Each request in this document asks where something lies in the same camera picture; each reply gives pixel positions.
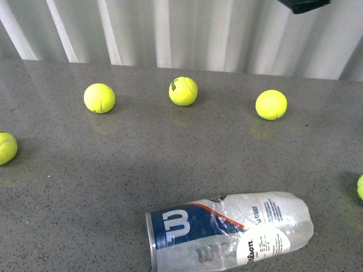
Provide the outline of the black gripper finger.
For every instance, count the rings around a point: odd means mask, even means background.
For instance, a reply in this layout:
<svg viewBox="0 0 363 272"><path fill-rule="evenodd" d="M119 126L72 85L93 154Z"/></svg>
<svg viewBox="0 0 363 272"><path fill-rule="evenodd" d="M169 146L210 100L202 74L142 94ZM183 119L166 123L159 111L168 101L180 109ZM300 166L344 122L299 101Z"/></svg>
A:
<svg viewBox="0 0 363 272"><path fill-rule="evenodd" d="M278 0L280 3L291 9L293 14L303 14L325 5L330 4L330 0Z"/></svg>

